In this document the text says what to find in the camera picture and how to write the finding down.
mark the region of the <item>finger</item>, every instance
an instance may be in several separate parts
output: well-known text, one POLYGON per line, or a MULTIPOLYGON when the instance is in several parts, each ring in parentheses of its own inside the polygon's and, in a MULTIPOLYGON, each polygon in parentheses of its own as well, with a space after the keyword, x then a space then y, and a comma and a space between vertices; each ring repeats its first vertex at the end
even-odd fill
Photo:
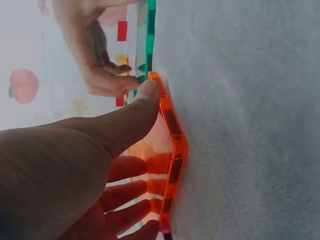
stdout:
POLYGON ((116 235, 120 235, 140 222, 151 211, 149 200, 143 200, 135 205, 105 215, 105 220, 116 235))
POLYGON ((115 64, 112 62, 109 62, 106 65, 104 65, 104 69, 114 75, 126 74, 132 70, 132 68, 128 65, 124 64, 120 66, 115 66, 115 64))
POLYGON ((103 211, 115 210, 122 205, 140 197, 147 191, 145 181, 134 181, 127 184, 108 186, 100 198, 103 211))
POLYGON ((90 79, 90 85, 111 91, 123 91, 139 86, 139 81, 135 76, 118 76, 102 67, 92 68, 89 74, 86 79, 90 79))
POLYGON ((159 233, 159 223, 155 220, 148 221, 138 231, 120 238, 120 240, 156 240, 159 233))
POLYGON ((151 130, 158 116, 159 100, 156 82, 147 80, 139 88, 135 101, 126 107, 97 117, 75 117, 55 124, 91 136, 106 149, 108 157, 115 159, 151 130))
POLYGON ((139 157, 120 156, 113 161, 109 174, 109 183, 140 176, 147 172, 147 163, 139 157))
POLYGON ((127 90, 109 90, 109 89, 98 87, 98 86, 88 86, 87 90, 91 95, 115 97, 115 98, 122 97, 126 95, 128 92, 130 92, 127 90))

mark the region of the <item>textured white surface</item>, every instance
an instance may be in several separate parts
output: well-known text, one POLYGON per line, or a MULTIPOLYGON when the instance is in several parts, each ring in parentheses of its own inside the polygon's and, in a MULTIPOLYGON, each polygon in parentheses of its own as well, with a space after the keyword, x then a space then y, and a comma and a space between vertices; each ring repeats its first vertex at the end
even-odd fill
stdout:
POLYGON ((189 143, 175 240, 320 239, 320 1, 158 0, 189 143))

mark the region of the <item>palm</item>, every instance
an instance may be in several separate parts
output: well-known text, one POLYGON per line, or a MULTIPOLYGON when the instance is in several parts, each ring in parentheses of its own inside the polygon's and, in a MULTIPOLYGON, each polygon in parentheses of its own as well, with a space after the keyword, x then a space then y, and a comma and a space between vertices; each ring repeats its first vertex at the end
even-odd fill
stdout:
MULTIPOLYGON (((140 159, 114 162, 109 182, 141 175, 145 163, 140 159)), ((101 198, 93 205, 59 240, 117 240, 117 236, 141 221, 151 210, 150 201, 143 200, 125 209, 116 210, 122 205, 141 196, 147 190, 145 181, 135 181, 123 185, 109 186, 101 198)), ((158 234, 158 222, 150 221, 137 232, 122 240, 154 240, 158 234)))

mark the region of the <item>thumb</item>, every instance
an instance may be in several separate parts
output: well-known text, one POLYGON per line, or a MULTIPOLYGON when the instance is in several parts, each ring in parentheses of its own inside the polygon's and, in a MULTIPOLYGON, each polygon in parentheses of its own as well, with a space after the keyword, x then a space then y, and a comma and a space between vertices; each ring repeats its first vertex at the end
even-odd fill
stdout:
POLYGON ((91 136, 115 159, 149 133, 158 116, 159 100, 157 83, 147 80, 139 87, 134 102, 124 108, 97 117, 75 117, 57 123, 91 136))

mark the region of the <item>orange plastic frame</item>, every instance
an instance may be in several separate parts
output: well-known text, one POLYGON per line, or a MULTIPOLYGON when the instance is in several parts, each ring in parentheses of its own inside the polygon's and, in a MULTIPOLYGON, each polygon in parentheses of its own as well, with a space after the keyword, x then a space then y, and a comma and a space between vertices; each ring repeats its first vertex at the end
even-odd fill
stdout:
MULTIPOLYGON (((156 81, 160 87, 161 97, 159 113, 163 117, 167 128, 166 130, 170 135, 172 151, 171 153, 158 153, 147 159, 144 152, 142 152, 142 154, 139 154, 139 157, 146 160, 147 172, 149 174, 167 174, 167 179, 159 180, 150 178, 150 180, 147 181, 147 191, 163 197, 163 200, 151 200, 151 209, 154 213, 159 215, 162 232, 166 235, 166 233, 170 234, 170 212, 188 153, 188 145, 161 77, 157 72, 150 71, 148 72, 148 79, 156 81)), ((134 149, 128 149, 129 154, 132 154, 133 152, 134 149)))

